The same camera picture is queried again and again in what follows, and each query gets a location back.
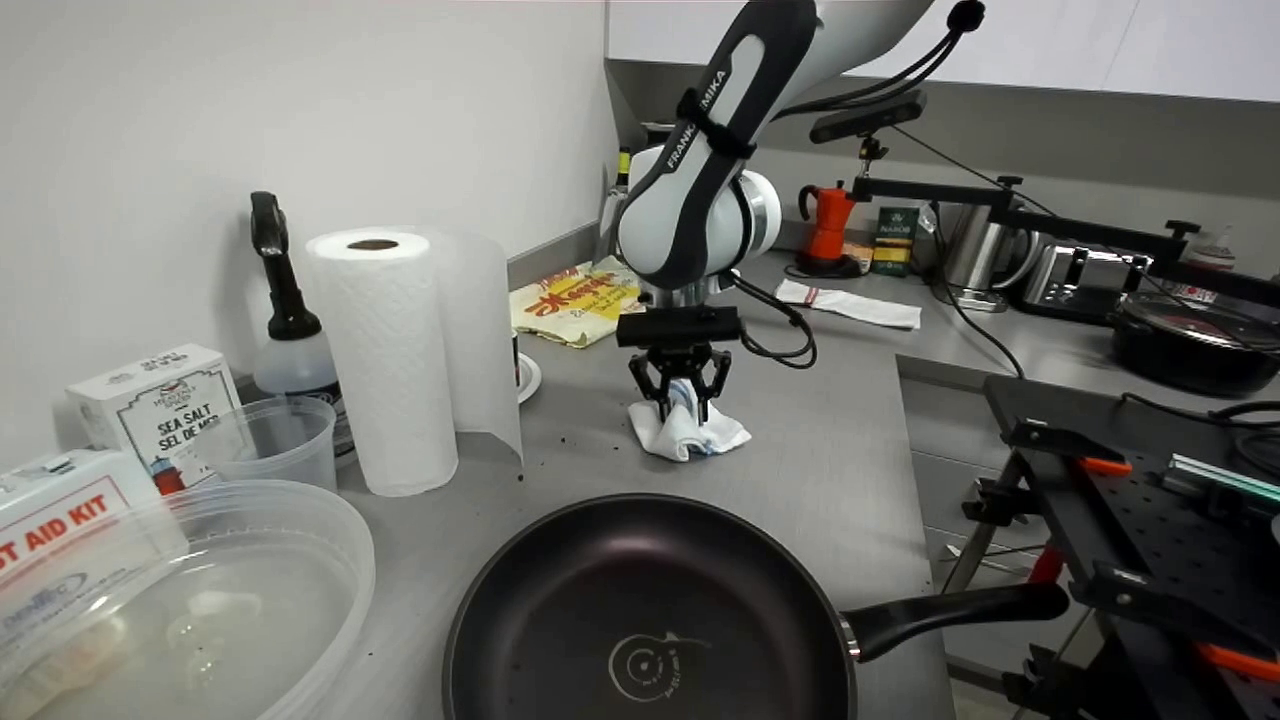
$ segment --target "countertop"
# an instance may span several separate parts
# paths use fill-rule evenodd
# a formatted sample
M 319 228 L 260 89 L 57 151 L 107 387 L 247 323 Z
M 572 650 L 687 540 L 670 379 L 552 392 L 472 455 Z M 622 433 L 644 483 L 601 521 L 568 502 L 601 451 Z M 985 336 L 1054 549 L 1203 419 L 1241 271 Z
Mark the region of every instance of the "countertop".
M 783 258 L 747 269 L 777 287 Z M 868 277 L 850 291 L 922 306 L 918 333 L 882 333 L 807 311 L 820 364 L 789 370 L 733 351 L 729 392 L 717 408 L 751 428 L 751 442 L 699 465 L 662 465 L 634 446 L 626 354 L 530 348 L 543 387 L 524 404 L 524 465 L 485 437 L 460 438 L 460 471 L 415 498 L 376 498 L 354 474 L 342 494 L 376 537 L 373 619 L 329 693 L 323 717 L 436 720 L 442 639 L 479 562 L 534 517 L 603 493 L 674 493 L 718 502 L 771 531 L 820 581 L 836 607 L 864 607 L 931 589 L 922 523 L 906 451 L 900 379 L 978 379 L 1006 370 L 918 281 Z M 754 302 L 745 318 L 763 343 L 794 336 Z M 1087 323 L 999 311 L 978 318 L 1022 360 L 1031 379 L 1091 392 L 1143 392 L 1181 408 L 1212 408 L 1183 392 L 1143 382 L 1105 360 L 1108 333 Z M 918 636 L 855 666 L 861 717 L 952 717 L 945 650 Z

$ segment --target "toaster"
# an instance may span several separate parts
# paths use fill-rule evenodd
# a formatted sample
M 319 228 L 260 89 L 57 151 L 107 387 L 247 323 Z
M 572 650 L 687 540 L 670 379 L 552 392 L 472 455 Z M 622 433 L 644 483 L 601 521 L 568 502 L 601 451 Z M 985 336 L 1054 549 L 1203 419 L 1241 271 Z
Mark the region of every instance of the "toaster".
M 1105 323 L 1151 264 L 1146 251 L 1078 240 L 1045 244 L 1022 287 L 1022 306 Z

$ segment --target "frying pan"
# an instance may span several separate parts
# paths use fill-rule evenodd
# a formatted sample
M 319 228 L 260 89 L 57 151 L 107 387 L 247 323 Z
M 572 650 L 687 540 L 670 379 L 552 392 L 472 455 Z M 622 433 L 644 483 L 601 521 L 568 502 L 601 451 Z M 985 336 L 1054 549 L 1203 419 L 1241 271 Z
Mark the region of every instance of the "frying pan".
M 475 577 L 442 660 L 452 720 L 844 720 L 850 662 L 976 619 L 1050 619 L 1054 584 L 836 610 L 759 529 L 674 494 L 558 509 Z

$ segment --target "white box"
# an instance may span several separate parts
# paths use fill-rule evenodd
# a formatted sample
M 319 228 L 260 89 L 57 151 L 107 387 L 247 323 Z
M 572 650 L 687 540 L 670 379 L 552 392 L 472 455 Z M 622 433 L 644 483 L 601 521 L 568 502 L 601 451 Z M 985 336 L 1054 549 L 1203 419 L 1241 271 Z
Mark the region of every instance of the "white box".
M 238 408 L 225 354 L 200 343 L 73 382 L 69 397 L 93 446 L 126 446 L 155 479 L 169 467 L 200 479 L 184 446 Z
M 2 471 L 0 693 L 184 552 L 184 529 L 126 451 L 69 451 Z

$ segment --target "frying pan handle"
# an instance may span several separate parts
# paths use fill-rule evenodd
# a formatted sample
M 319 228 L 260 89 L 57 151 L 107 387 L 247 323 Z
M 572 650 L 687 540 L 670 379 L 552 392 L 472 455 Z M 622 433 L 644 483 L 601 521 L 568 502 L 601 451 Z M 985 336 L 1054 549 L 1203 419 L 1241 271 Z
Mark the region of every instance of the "frying pan handle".
M 916 596 L 844 610 L 850 631 L 850 660 L 891 650 L 900 639 L 945 626 L 945 624 L 1006 624 L 1006 619 L 1054 619 L 1068 607 L 1068 593 L 1054 584 L 1013 584 L 952 596 Z

